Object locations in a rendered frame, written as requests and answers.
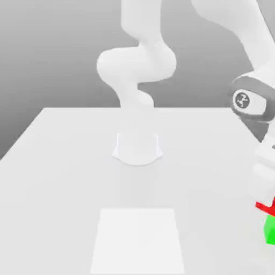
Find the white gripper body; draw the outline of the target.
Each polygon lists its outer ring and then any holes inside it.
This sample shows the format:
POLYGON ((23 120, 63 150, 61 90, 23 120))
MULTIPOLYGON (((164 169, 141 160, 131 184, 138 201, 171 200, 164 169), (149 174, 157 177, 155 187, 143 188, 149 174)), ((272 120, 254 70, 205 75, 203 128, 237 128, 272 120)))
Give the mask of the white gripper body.
POLYGON ((252 195, 256 201, 272 201, 275 197, 275 164, 255 159, 252 165, 252 195))

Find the small red cube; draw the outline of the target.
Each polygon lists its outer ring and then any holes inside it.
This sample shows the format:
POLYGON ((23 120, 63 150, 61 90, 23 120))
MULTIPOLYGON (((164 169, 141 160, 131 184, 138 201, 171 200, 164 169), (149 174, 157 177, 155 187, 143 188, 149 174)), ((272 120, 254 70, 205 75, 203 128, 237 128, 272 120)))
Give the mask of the small red cube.
POLYGON ((271 206, 264 205, 261 202, 255 202, 255 207, 268 215, 275 217, 275 197, 273 198, 271 206))

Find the small green cube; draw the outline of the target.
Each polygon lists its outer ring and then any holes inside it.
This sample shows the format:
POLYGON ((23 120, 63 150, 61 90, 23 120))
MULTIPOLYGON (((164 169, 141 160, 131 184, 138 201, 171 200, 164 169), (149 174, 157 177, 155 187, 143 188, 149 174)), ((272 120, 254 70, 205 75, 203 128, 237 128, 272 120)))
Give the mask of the small green cube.
POLYGON ((267 244, 275 245, 275 217, 272 215, 266 217, 264 236, 267 244))

